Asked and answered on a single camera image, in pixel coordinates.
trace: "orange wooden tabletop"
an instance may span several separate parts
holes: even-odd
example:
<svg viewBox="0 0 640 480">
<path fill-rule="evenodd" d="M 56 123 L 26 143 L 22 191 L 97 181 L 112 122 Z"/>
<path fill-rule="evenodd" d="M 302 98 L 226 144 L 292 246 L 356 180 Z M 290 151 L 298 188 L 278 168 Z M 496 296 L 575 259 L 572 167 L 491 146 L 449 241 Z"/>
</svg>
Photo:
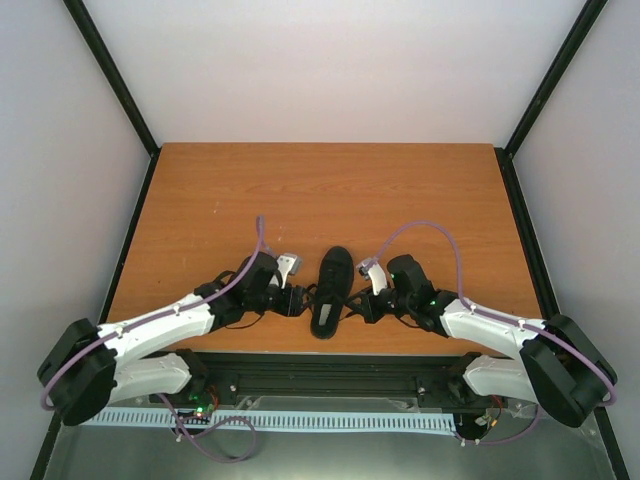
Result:
<svg viewBox="0 0 640 480">
<path fill-rule="evenodd" d="M 451 231 L 462 252 L 465 294 L 479 304 L 539 316 L 509 202 L 491 145 L 165 144 L 135 232 L 109 321 L 169 305 L 223 270 L 235 270 L 266 240 L 304 259 L 292 283 L 317 280 L 333 245 L 354 261 L 372 256 L 399 226 L 419 219 Z M 407 231 L 382 265 L 410 253 L 436 288 L 455 290 L 444 236 Z M 356 275 L 354 292 L 365 286 Z M 252 322 L 247 314 L 240 326 Z M 254 327 L 219 330 L 179 346 L 197 351 L 462 355 L 474 343 L 409 329 L 393 317 L 340 323 L 330 340 L 309 331 L 310 315 L 268 313 Z"/>
</svg>

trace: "white wall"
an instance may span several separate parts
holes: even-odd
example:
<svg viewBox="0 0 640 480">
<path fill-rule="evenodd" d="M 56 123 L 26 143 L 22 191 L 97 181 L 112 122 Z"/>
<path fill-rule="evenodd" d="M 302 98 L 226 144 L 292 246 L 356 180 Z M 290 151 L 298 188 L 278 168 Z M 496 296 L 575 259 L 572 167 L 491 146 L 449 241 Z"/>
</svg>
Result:
<svg viewBox="0 0 640 480">
<path fill-rule="evenodd" d="M 0 2 L 0 465 L 28 478 L 50 421 L 36 370 L 98 315 L 146 156 L 61 1 Z"/>
<path fill-rule="evenodd" d="M 168 141 L 504 145 L 584 0 L 87 0 Z"/>
<path fill-rule="evenodd" d="M 609 2 L 516 156 L 562 311 L 619 375 L 609 409 L 640 478 L 640 2 Z"/>
</svg>

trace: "metal floor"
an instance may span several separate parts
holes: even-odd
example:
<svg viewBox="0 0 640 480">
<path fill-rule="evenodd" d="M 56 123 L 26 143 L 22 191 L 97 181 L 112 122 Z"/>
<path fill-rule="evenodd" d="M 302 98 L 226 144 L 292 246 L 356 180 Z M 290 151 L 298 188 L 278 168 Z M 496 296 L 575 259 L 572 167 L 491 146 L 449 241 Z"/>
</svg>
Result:
<svg viewBox="0 0 640 480">
<path fill-rule="evenodd" d="M 291 405 L 292 400 L 287 400 L 286 407 Z M 378 408 L 368 404 L 365 409 Z M 499 428 L 487 439 L 513 434 L 529 421 L 505 412 Z M 249 435 L 220 431 L 201 443 L 219 453 L 238 455 L 248 446 Z M 615 476 L 591 417 L 580 429 L 545 418 L 527 437 L 499 447 L 467 444 L 463 448 L 453 437 L 424 434 L 261 432 L 256 455 L 233 465 L 214 463 L 187 442 L 176 443 L 168 428 L 65 427 L 45 478 L 609 480 Z"/>
</svg>

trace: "white cable tray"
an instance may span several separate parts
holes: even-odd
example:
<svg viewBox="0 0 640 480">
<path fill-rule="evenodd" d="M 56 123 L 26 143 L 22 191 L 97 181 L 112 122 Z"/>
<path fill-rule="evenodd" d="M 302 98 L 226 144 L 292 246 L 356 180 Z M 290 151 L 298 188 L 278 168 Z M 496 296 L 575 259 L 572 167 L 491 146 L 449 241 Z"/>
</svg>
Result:
<svg viewBox="0 0 640 480">
<path fill-rule="evenodd" d="M 446 413 L 352 413 L 264 410 L 218 410 L 211 420 L 186 420 L 189 428 L 204 429 L 228 417 L 244 417 L 263 432 L 362 433 L 397 432 L 453 435 L 453 415 Z M 175 427 L 175 420 L 162 408 L 107 407 L 83 425 L 100 427 Z M 239 421 L 221 430 L 246 430 Z"/>
</svg>

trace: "black metal frame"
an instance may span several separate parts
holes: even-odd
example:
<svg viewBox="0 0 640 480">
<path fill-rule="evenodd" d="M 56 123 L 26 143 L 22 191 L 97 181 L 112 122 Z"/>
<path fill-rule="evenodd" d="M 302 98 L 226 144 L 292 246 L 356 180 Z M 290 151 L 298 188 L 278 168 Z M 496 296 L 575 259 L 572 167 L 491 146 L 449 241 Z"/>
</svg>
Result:
<svg viewBox="0 0 640 480">
<path fill-rule="evenodd" d="M 127 236 L 125 238 L 125 242 L 122 247 L 120 257 L 118 258 L 118 263 L 116 265 L 116 269 L 111 281 L 111 285 L 107 293 L 107 299 L 100 315 L 100 322 L 104 322 L 109 314 L 111 303 L 113 301 L 113 297 L 120 280 L 120 275 L 122 273 L 122 268 L 124 267 L 124 262 L 129 252 L 129 247 L 131 245 L 131 241 L 133 240 L 133 235 L 138 223 L 138 219 L 144 205 L 146 194 L 151 184 L 151 179 L 153 177 L 155 167 L 159 160 L 160 148 L 155 143 L 155 140 L 153 139 L 153 136 L 151 135 L 151 132 L 149 131 L 149 128 L 147 127 L 144 118 L 142 117 L 142 114 L 136 106 L 136 103 L 133 100 L 133 97 L 131 96 L 131 93 L 129 92 L 129 89 L 127 88 L 127 85 L 125 84 L 122 76 L 120 75 L 120 72 L 118 71 L 118 68 L 113 61 L 113 58 L 111 57 L 106 45 L 102 41 L 100 33 L 93 23 L 93 20 L 91 19 L 91 16 L 87 11 L 83 1 L 63 1 L 67 6 L 67 9 L 69 10 L 69 13 L 76 22 L 76 25 L 82 33 L 87 45 L 91 49 L 91 52 L 96 58 L 96 61 L 100 65 L 100 68 L 102 69 L 106 79 L 108 80 L 123 109 L 129 117 L 133 128 L 140 137 L 140 141 L 144 145 L 150 157 L 149 167 L 147 169 L 140 196 L 136 203 L 131 223 L 129 224 L 129 229 L 127 231 Z M 560 47 L 558 54 L 549 67 L 549 70 L 544 76 L 529 106 L 525 110 L 509 142 L 504 148 L 495 149 L 496 158 L 500 171 L 502 173 L 505 189 L 509 198 L 516 227 L 518 229 L 518 234 L 520 236 L 529 272 L 531 274 L 538 304 L 540 305 L 540 310 L 544 318 L 550 318 L 554 313 L 558 312 L 558 303 L 556 301 L 555 294 L 549 280 L 549 275 L 542 258 L 540 246 L 538 245 L 535 231 L 531 223 L 531 218 L 527 210 L 526 202 L 522 194 L 520 184 L 518 182 L 518 176 L 514 168 L 513 159 L 606 3 L 607 0 L 587 0 L 585 2 L 582 11 L 576 19 L 564 43 Z M 406 357 L 400 356 L 384 357 L 384 359 L 381 359 L 361 356 L 345 357 L 339 355 L 322 355 L 313 357 L 310 357 L 308 355 L 200 355 L 202 356 L 203 360 L 207 362 L 218 362 L 229 366 L 230 360 L 231 358 L 233 358 L 235 370 L 231 368 L 229 369 L 233 370 L 235 373 L 232 372 L 232 375 L 236 376 L 232 376 L 231 378 L 238 378 L 239 373 L 236 371 L 238 370 L 238 368 L 240 370 L 244 369 L 243 371 L 245 378 L 253 378 L 255 377 L 255 374 L 259 372 L 266 372 L 268 377 L 269 372 L 274 374 L 274 372 L 282 373 L 283 371 L 291 372 L 293 374 L 293 377 L 295 378 L 295 375 L 301 372 L 306 372 L 309 370 L 314 371 L 315 367 L 313 365 L 316 364 L 317 366 L 318 364 L 320 364 L 322 365 L 322 370 L 329 369 L 329 371 L 333 371 L 336 374 L 336 378 L 325 377 L 325 380 L 327 380 L 326 386 L 331 387 L 329 388 L 330 390 L 340 390 L 341 387 L 338 385 L 342 385 L 342 387 L 345 387 L 345 393 L 375 393 L 376 395 L 384 394 L 385 392 L 388 394 L 390 389 L 395 389 L 394 391 L 398 395 L 404 393 L 412 394 L 414 393 L 415 385 L 407 383 L 407 378 L 413 378 L 414 382 L 419 381 L 416 380 L 419 378 L 419 371 L 425 372 L 425 374 L 428 375 L 428 372 L 434 372 L 434 369 L 437 370 L 448 368 L 451 365 L 452 361 L 450 358 L 446 359 L 443 357 L 407 360 Z M 375 371 L 376 368 L 385 371 L 388 374 L 387 377 L 390 376 L 395 378 L 393 386 L 390 386 L 385 382 L 381 383 L 380 381 L 376 381 L 376 376 L 370 375 L 370 373 L 372 371 Z M 278 379 L 278 375 L 274 375 L 275 376 L 272 377 L 274 383 L 273 385 L 269 385 L 271 390 L 282 392 L 282 389 L 285 389 L 288 391 L 288 393 L 291 393 L 291 379 Z M 302 386 L 304 385 L 304 383 L 305 382 L 303 379 L 301 382 L 295 383 L 296 387 L 293 388 L 302 389 L 300 391 L 300 394 L 309 392 L 309 389 L 303 389 Z M 266 388 L 265 386 L 264 378 L 254 378 L 253 383 L 249 381 L 245 393 L 264 393 L 265 389 L 269 390 L 269 388 Z M 620 450 L 618 448 L 615 435 L 613 434 L 611 423 L 609 422 L 606 410 L 604 408 L 596 409 L 595 416 L 616 477 L 619 480 L 628 479 L 629 475 L 626 470 Z M 60 420 L 57 415 L 54 415 L 54 418 L 49 427 L 49 431 L 43 442 L 40 454 L 34 466 L 31 475 L 32 480 L 41 480 L 42 478 L 44 478 L 46 467 L 53 451 L 59 429 Z"/>
</svg>

